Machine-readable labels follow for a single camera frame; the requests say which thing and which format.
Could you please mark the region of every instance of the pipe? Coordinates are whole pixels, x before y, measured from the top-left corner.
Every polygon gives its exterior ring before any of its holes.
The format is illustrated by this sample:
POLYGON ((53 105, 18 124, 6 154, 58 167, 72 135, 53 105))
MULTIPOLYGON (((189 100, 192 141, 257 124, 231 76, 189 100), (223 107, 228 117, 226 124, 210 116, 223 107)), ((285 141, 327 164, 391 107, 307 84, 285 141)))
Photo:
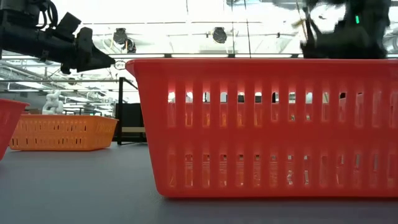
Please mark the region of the pipe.
MULTIPOLYGON (((34 77, 36 77, 36 78, 39 78, 39 79, 41 79, 40 80, 40 82, 50 82, 50 83, 52 83, 52 81, 51 80, 44 80, 45 79, 45 77, 44 76, 42 76, 42 75, 39 75, 39 74, 37 74, 37 73, 34 73, 34 72, 31 72, 31 71, 29 71, 29 70, 25 70, 25 69, 23 69, 23 68, 20 68, 20 67, 18 67, 18 66, 16 66, 16 65, 13 65, 13 64, 10 64, 10 63, 7 63, 7 62, 3 62, 3 61, 1 61, 0 60, 0 65, 3 65, 3 66, 5 66, 5 67, 8 67, 8 69, 10 69, 10 70, 13 70, 14 72, 17 72, 19 75, 24 75, 24 76, 27 76, 27 77, 29 77, 29 76, 34 76, 34 77)), ((39 80, 18 80, 19 82, 39 82, 39 80)), ((60 84, 58 84, 58 83, 52 83, 52 85, 54 85, 54 86, 56 86, 57 88, 60 88, 60 89, 66 89, 63 85, 60 85, 60 84)), ((84 96, 85 97, 85 95, 83 95, 83 94, 81 94, 81 93, 77 93, 77 95, 78 96, 84 96)), ((91 98, 90 100, 92 100, 92 101, 98 101, 99 99, 96 99, 96 98, 91 98)))

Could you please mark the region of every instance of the ceiling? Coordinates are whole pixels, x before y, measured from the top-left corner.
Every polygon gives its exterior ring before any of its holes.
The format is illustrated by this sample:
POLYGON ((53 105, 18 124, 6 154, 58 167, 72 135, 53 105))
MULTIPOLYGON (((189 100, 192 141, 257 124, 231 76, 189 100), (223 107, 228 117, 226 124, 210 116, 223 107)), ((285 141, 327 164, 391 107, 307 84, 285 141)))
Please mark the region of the ceiling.
MULTIPOLYGON (((134 57, 156 57, 157 54, 299 54, 299 43, 304 40, 300 28, 292 24, 300 19, 293 0, 244 0, 227 4, 227 0, 52 0, 60 17, 68 11, 82 20, 82 25, 94 32, 94 43, 107 54, 127 61, 134 57), (120 46, 113 43, 116 28, 126 28, 137 47, 137 54, 124 55, 120 46), (228 38, 225 44, 216 43, 211 32, 224 27, 228 38)), ((332 30, 342 18, 344 7, 319 5, 312 17, 321 30, 332 30)), ((398 53, 398 8, 391 7, 392 25, 386 34, 386 46, 392 54, 398 53)), ((59 64, 44 65, 28 57, 14 57, 7 62, 40 75, 54 79, 115 79, 134 77, 125 70, 114 67, 65 76, 59 72, 59 64)), ((65 88, 117 89, 117 83, 82 83, 65 88)), ((128 102, 138 102, 138 92, 126 87, 128 102)), ((117 93, 107 93, 117 100, 117 93)))

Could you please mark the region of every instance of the basket rim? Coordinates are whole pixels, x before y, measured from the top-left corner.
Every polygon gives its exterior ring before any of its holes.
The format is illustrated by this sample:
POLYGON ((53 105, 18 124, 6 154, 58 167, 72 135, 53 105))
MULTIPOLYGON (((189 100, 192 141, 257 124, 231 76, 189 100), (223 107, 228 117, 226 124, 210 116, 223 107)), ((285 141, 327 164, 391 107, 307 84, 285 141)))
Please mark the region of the basket rim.
POLYGON ((0 98, 0 103, 15 103, 15 104, 25 105, 25 106, 29 106, 30 105, 29 103, 24 103, 24 102, 21 102, 21 101, 1 99, 1 98, 0 98))
POLYGON ((21 118, 71 118, 71 117, 77 117, 77 118, 94 118, 94 119, 108 119, 108 120, 113 120, 113 121, 119 121, 118 119, 114 118, 107 118, 107 117, 102 117, 102 116, 91 116, 91 115, 64 115, 64 114, 22 114, 21 118))

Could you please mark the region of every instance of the red plastic basket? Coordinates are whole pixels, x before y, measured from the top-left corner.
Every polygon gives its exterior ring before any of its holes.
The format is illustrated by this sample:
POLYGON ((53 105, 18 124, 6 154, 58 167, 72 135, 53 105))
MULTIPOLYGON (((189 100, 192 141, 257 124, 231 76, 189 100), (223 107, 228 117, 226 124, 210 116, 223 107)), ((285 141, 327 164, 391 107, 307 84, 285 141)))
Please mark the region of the red plastic basket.
POLYGON ((164 58, 127 69, 164 196, 398 197, 395 60, 164 58))
POLYGON ((4 157, 10 138, 27 103, 0 99, 0 160, 4 157))

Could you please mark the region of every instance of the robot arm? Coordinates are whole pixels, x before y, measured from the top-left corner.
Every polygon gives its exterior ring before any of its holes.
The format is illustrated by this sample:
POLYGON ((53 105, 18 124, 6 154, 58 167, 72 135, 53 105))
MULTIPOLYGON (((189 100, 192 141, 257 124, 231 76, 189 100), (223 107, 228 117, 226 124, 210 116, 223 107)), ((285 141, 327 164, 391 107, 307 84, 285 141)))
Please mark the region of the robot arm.
MULTIPOLYGON (((328 0, 341 3, 340 0, 328 0)), ((382 44, 389 26, 391 0, 344 0, 346 14, 334 32, 319 35, 302 45, 304 57, 310 58, 384 58, 382 44)))
POLYGON ((59 62, 66 74, 70 69, 83 72, 114 64, 114 59, 94 46, 91 29, 84 27, 73 35, 80 23, 70 13, 58 23, 57 8, 51 0, 0 0, 0 55, 8 50, 43 62, 59 62), (40 15, 44 25, 38 27, 40 15))

